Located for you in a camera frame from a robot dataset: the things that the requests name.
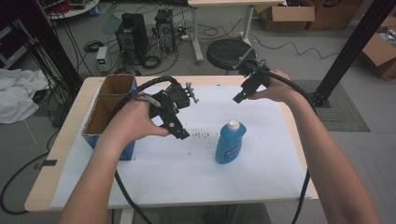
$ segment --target black stool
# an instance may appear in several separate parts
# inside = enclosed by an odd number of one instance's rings
[[[224,69],[225,75],[234,70],[233,66],[239,64],[239,59],[250,49],[250,45],[237,39],[216,40],[207,47],[206,58],[217,68]],[[246,59],[255,59],[256,52],[250,51]]]

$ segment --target white paper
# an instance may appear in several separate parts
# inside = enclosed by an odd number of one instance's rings
[[[120,178],[134,202],[164,206],[299,198],[304,171],[279,104],[270,100],[237,104],[233,98],[242,90],[237,86],[194,88],[199,103],[177,114],[190,137],[146,137],[136,141],[131,161],[120,161]],[[221,127],[230,119],[242,122],[247,133],[239,156],[221,165],[215,160],[216,145]],[[162,124],[159,118],[155,122]],[[80,130],[51,207],[64,207],[91,154]],[[309,190],[305,197],[311,197]],[[109,205],[129,206],[115,181]]]

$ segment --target bottle label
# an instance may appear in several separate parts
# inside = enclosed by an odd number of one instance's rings
[[[228,160],[228,159],[234,157],[235,154],[237,155],[239,150],[241,149],[241,146],[242,146],[242,144],[236,144],[236,145],[229,147],[224,153],[224,160]]]

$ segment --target plastic bottle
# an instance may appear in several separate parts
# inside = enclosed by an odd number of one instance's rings
[[[216,161],[225,164],[233,161],[241,150],[242,137],[247,128],[236,120],[230,120],[221,128],[218,146],[216,148]]]

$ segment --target white cloth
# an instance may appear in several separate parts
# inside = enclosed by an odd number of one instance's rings
[[[34,114],[38,105],[32,100],[36,91],[48,88],[40,71],[0,69],[0,123],[14,123]]]

